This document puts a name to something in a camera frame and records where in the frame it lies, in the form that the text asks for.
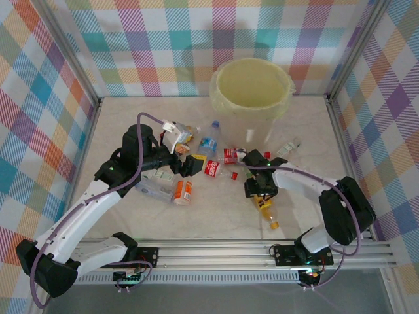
yellow bucket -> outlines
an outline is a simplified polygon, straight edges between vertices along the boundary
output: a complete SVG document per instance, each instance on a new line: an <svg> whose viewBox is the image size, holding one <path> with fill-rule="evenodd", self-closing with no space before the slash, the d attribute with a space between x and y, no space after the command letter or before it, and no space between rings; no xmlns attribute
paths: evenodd
<svg viewBox="0 0 419 314"><path fill-rule="evenodd" d="M295 85L283 69L256 58L222 64L209 87L224 140L247 149L264 147L274 121L287 111L293 92Z"/></svg>

marble floor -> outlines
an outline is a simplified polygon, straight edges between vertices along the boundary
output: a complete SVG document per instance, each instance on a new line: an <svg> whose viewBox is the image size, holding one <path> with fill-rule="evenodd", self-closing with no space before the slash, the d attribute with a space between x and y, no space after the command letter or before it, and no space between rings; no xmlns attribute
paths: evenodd
<svg viewBox="0 0 419 314"><path fill-rule="evenodd" d="M122 136L136 123L141 111L159 119L195 126L209 126L216 118L208 97L106 98L100 111L74 198L93 180L100 165L121 146ZM144 118L158 137L161 128ZM301 146L291 161L322 177L345 176L337 142L322 97L297 96L286 114L274 124L266 150L276 152L282 144L299 136ZM196 151L195 141L191 150ZM223 141L219 148L225 148ZM131 191L87 233L85 238L104 238L123 231L136 239L293 239L321 222L317 205L298 194L280 190L274 198L280 227L271 230L261 220L253 203L244 196L244 174L238 166L237 181L205 177L193 183L189 206L168 205L141 192Z"/></svg>

colorful plaid pattern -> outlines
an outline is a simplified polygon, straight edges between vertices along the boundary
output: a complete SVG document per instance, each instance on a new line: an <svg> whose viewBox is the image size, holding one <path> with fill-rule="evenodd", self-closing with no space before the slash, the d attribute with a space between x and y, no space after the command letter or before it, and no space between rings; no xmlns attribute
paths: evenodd
<svg viewBox="0 0 419 314"><path fill-rule="evenodd" d="M214 69L243 57L281 65L298 94L324 94L365 7L360 0L49 2L105 97L208 95Z"/></svg>
<svg viewBox="0 0 419 314"><path fill-rule="evenodd" d="M393 0L335 103L358 179L419 309L419 1Z"/></svg>
<svg viewBox="0 0 419 314"><path fill-rule="evenodd" d="M65 207L93 105L29 0L0 0L0 313L23 313L15 253Z"/></svg>

plaid fabric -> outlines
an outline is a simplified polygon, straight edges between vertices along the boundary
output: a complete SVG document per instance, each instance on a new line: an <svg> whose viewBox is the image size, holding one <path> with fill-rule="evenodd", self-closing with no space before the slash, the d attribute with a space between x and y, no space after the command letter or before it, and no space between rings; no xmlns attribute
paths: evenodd
<svg viewBox="0 0 419 314"><path fill-rule="evenodd" d="M340 58L340 61L339 61L338 65L336 66L335 71L333 72L332 79L330 80L329 85L326 89L326 94L330 93L333 85L336 82L336 78L340 74L340 70L342 69L342 66L345 64L346 60L348 60L348 57L349 57L350 53L354 49L354 45L355 45L358 37L361 35L361 33L363 31L365 23L367 22L367 19L370 15L371 11L373 10L375 2L376 2L376 0L369 0L368 1L368 4L364 9L364 11L361 15L361 18L358 21L358 24L356 25L355 30L352 33L352 36L351 36L350 40L348 41L348 44L346 45L345 51L343 52L342 57Z"/></svg>
<svg viewBox="0 0 419 314"><path fill-rule="evenodd" d="M29 0L0 0L0 313L23 313L15 253L57 221L93 106Z"/></svg>
<svg viewBox="0 0 419 314"><path fill-rule="evenodd" d="M214 69L243 57L281 65L298 94L324 94L365 6L360 0L49 3L105 97L208 95Z"/></svg>
<svg viewBox="0 0 419 314"><path fill-rule="evenodd" d="M419 1L393 0L334 104L364 193L419 309Z"/></svg>

metal frame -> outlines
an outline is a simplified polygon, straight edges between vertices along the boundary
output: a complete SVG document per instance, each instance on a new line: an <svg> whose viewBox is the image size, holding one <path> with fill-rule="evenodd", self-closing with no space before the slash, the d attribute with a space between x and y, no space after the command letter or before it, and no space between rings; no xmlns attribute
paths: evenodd
<svg viewBox="0 0 419 314"><path fill-rule="evenodd" d="M83 66L77 59L69 41L67 40L67 37L59 26L54 13L51 11L51 8L45 0L31 0L31 2L38 11L42 21L45 23L46 28L48 28L49 32L51 33L51 36L63 54L64 59L68 62L77 80L84 88L86 95L90 98L91 102L95 104L95 106L99 106L100 97L96 93L87 74L84 72Z"/></svg>
<svg viewBox="0 0 419 314"><path fill-rule="evenodd" d="M342 158L342 162L344 164L345 171L353 178L357 178L355 174L355 167L350 159L350 153L348 147L345 145L344 136L343 136L343 129L338 122L337 114L332 106L331 100L325 96L325 104L327 107L327 112L329 113L330 120L333 126L333 131L335 133L335 137L338 143L340 157ZM369 228L371 237L373 240L377 240L376 232L374 230L374 226ZM384 286L386 287L387 295L390 300L390 304L392 305L392 309L394 313L400 314L407 314L407 313L414 313L413 308L410 302L406 299L406 293L401 283L400 274L397 268L395 267L381 267L380 268L382 280L384 282Z"/></svg>
<svg viewBox="0 0 419 314"><path fill-rule="evenodd" d="M367 18L367 22L363 27L363 31L356 39L355 45L352 48L348 60L345 61L342 70L340 70L340 73L336 78L333 87L331 88L329 97L332 102L336 100L337 95L339 95L346 80L348 80L352 69L355 67L359 57L362 55L362 52L368 44L369 39L371 36L373 36L374 30L376 29L379 21L381 20L381 17L387 10L387 7L391 1L392 0L376 0L376 3L374 4L374 7L372 8L371 13Z"/></svg>
<svg viewBox="0 0 419 314"><path fill-rule="evenodd" d="M375 242L366 238L369 232L364 232L364 239L360 252L345 259L342 269L368 269L388 268L395 266L395 258L386 242ZM103 241L102 239L85 239L79 243L79 248ZM140 247L158 247L158 264L153 273L189 273L199 271L201 273L223 272L223 274L235 274L238 271L249 274L266 272L266 274L289 273L289 271L307 270L310 266L275 266L275 260L269 254L272 245L292 245L292 240L137 240ZM349 245L348 251L355 249L355 243ZM336 269L341 261L341 255L333 253L335 264L326 269ZM91 271L88 275L95 277L82 277L76 284L86 282L103 283L109 282L109 274L114 271L128 271L128 268L107 268ZM190 279L176 279L176 283L184 280L189 283Z"/></svg>

